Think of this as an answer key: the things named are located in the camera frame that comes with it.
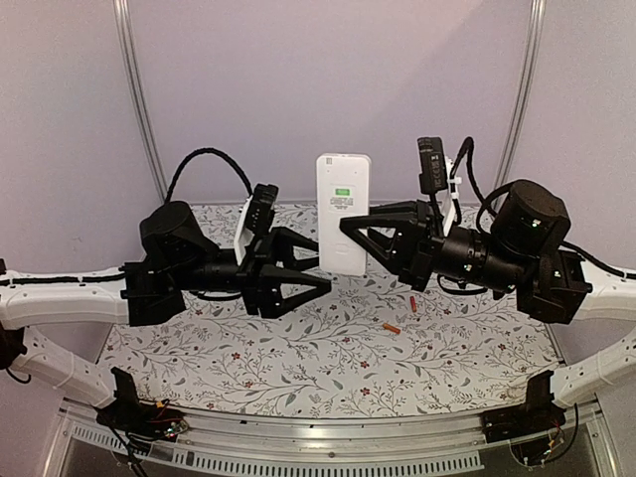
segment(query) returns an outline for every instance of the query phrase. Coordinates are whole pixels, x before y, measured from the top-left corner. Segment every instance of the leaf pattern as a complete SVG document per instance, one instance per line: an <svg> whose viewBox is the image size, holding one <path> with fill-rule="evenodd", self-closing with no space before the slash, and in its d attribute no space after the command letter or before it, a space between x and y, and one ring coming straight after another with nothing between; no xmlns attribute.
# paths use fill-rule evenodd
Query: leaf pattern
<svg viewBox="0 0 636 477"><path fill-rule="evenodd" d="M239 206L193 210L208 237L232 246ZM475 214L467 209L464 220ZM276 223L317 238L313 206L276 206ZM528 377L557 366L545 326L517 312L514 295L449 296L434 279L413 292L372 259L363 277L331 278L329 295L277 320L246 315L240 300L204 302L185 293L188 310L164 325L114 326L100 365L128 371L146 399L309 417L518 402Z"/></svg>

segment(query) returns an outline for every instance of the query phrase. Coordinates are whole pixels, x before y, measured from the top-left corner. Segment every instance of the orange object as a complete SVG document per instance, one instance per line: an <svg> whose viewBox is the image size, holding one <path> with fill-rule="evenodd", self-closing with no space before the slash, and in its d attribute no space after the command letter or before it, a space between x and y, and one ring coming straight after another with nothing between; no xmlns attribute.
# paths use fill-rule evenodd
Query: orange object
<svg viewBox="0 0 636 477"><path fill-rule="evenodd" d="M382 327L385 330L389 330L389 331L393 331L394 333L396 333L397 335L401 332L400 328L396 328L395 326L390 325L389 323L385 323L384 325L382 325Z"/></svg>

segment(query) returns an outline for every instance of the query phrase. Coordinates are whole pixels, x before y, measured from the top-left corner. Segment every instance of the metal vent grille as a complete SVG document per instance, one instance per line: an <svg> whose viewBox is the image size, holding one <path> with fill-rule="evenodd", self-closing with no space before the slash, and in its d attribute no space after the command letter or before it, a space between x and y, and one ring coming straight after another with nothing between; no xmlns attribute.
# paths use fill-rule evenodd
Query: metal vent grille
<svg viewBox="0 0 636 477"><path fill-rule="evenodd" d="M97 447L125 453L121 443L108 430L76 422L73 437ZM227 458L202 451L192 451L178 446L166 453L164 459L148 460L204 473L224 476L253 477L418 477L454 475L484 466L479 452L465 452L446 457L421 459L409 462L370 464L287 464L240 458Z"/></svg>

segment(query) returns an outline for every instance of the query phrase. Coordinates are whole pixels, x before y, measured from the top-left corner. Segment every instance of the white wall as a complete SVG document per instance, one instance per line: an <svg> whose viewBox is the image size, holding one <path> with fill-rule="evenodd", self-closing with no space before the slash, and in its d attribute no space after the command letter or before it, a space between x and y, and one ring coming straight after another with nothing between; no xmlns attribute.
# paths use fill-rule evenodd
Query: white wall
<svg viewBox="0 0 636 477"><path fill-rule="evenodd" d="M570 241L615 265L636 268L636 3L548 2L537 72L514 178L565 200ZM556 326L572 359L593 354L632 325ZM625 475L636 469L636 385L599 395Z"/></svg>
<svg viewBox="0 0 636 477"><path fill-rule="evenodd" d="M455 156L477 143L494 182L524 55L531 2L270 0L130 2L166 174L203 146L225 150L283 200L315 200L324 152L372 157L372 199L419 195L416 139ZM176 196L240 201L231 169L201 158ZM466 189L464 199L470 202Z"/></svg>
<svg viewBox="0 0 636 477"><path fill-rule="evenodd" d="M42 272L138 259L138 223L158 197L112 2L3 0L0 65L0 256ZM45 330L87 357L106 331ZM0 373L0 402L0 475L36 475L61 395Z"/></svg>

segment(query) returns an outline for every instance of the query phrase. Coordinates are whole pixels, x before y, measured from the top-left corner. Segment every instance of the floral patterned surface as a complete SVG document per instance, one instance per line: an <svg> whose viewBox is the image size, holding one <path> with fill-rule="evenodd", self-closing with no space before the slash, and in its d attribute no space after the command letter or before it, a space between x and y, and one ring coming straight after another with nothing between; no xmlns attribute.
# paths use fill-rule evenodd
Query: floral patterned surface
<svg viewBox="0 0 636 477"><path fill-rule="evenodd" d="M194 211L231 245L239 206ZM313 206L277 206L278 224L313 238L316 220ZM545 326L518 313L514 295L449 296L434 279L412 292L372 259L364 277L334 276L329 295L277 320L245 315L240 300L184 296L188 311L167 324L115 326L107 340L101 365L131 373L142 398L261 415L418 415L519 401L529 376L557 366Z"/></svg>

